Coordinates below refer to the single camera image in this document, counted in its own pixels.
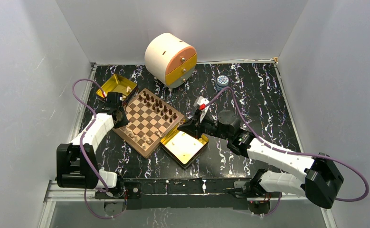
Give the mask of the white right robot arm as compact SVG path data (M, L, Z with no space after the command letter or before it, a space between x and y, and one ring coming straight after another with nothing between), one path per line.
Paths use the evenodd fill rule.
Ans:
M197 110L178 130L199 139L203 134L225 139L227 148L238 156L275 166L282 173L260 169L250 181L251 191L258 197L266 193L291 193L306 197L313 204L330 209L344 182L340 171L325 154L293 155L284 148L261 142L251 131L241 128L241 120L230 110L221 111L218 119L202 116Z

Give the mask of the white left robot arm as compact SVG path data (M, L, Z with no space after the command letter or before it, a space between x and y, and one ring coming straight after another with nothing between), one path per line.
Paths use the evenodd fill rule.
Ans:
M115 172L99 169L96 150L111 131L129 123L123 95L109 92L105 103L95 111L94 118L70 143L57 147L57 184L61 188L104 189L112 197L119 198L125 192L125 184Z

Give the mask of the wooden chess board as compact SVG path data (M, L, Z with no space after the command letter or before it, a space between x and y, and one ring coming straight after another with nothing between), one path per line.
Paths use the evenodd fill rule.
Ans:
M157 97L157 95L152 93L150 90L148 89L143 90ZM148 158L153 153L153 151L158 147L158 145L160 144L160 140L162 139L159 138L155 134L155 132L160 131L162 137L164 137L169 131L171 131L176 125L178 125L181 120L184 119L184 115L180 111L175 109L173 106L169 105L167 102L162 100L161 98L158 98L159 100L162 100L165 104L172 107L179 114L179 118L172 123L165 122L162 124L155 120L148 122L146 119L142 120L140 115L135 114L135 111L132 110L132 107L134 107L133 99L130 100L125 109L126 116L129 120L128 125L118 129L114 129L114 132L117 133L117 135L119 135L131 147L133 147L142 157ZM129 136L129 130L133 131L134 135L137 135L139 137L139 140L137 142L135 142L133 138ZM151 140L152 142L151 145L142 140L142 137L144 135L147 135L148 139ZM146 150L142 148L143 143L147 144Z

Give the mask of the gold tin with white pieces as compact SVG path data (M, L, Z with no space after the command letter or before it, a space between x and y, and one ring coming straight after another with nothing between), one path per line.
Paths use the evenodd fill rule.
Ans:
M122 93L125 102L130 101L139 91L135 82L117 74L113 74L101 88L106 94L109 92Z

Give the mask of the dark chess pieces row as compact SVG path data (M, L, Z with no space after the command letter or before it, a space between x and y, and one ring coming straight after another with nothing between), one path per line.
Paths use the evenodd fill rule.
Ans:
M172 123L179 118L179 114L172 107L145 90L138 94L136 100L133 99L133 105L135 114L139 114L142 120L146 119L148 122L155 120L162 124Z

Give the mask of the empty gold tin lid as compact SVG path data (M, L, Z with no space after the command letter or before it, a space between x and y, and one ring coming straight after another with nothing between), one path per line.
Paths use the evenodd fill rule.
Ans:
M206 150L209 139L205 135L202 135L200 139L195 139L179 131L178 126L184 121L184 119L181 120L178 125L162 137L160 143L165 152L167 152L180 167L185 169Z

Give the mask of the small blue white jar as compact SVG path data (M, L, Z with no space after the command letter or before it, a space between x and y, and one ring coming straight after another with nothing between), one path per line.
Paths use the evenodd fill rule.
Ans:
M221 91L223 88L227 87L229 84L229 78L224 75L220 75L216 79L216 86L215 89L217 91Z

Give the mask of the round pastel drawer cabinet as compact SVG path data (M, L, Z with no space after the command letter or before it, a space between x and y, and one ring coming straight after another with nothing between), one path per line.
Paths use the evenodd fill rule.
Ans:
M186 82L192 75L197 60L196 49L171 33L163 33L154 38L144 55L149 73L171 89Z

